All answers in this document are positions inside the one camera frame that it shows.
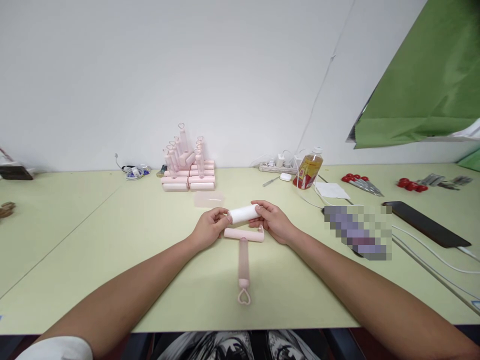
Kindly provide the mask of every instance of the juice bottle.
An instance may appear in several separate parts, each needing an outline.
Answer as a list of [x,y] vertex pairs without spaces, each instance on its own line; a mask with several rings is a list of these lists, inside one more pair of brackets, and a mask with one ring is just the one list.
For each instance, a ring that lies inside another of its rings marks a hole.
[[293,185],[299,189],[308,189],[315,181],[324,159],[320,155],[323,149],[315,146],[313,151],[303,158],[298,174],[293,179]]

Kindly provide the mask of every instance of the green backdrop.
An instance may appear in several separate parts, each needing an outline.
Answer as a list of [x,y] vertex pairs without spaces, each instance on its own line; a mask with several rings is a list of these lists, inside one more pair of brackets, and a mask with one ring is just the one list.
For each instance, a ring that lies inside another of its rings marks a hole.
[[429,0],[355,125],[355,148],[446,136],[478,118],[480,1]]

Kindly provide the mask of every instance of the smartphone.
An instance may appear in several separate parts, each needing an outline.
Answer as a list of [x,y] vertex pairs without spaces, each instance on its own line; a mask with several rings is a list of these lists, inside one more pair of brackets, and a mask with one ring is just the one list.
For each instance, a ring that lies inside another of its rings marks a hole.
[[444,248],[458,248],[472,245],[467,240],[402,201],[388,201],[384,202],[383,205],[390,206],[392,213]]

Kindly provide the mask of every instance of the sleeve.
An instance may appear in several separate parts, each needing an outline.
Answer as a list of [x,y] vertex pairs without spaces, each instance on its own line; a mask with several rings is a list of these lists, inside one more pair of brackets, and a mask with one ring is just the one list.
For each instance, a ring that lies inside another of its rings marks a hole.
[[74,336],[51,337],[33,344],[16,360],[93,360],[89,344]]

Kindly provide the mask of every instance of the white paper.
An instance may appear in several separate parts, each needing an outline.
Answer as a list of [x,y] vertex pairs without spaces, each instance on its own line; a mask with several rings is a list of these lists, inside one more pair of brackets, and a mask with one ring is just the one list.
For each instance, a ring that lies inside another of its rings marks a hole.
[[317,182],[315,187],[324,198],[350,199],[350,196],[334,182]]

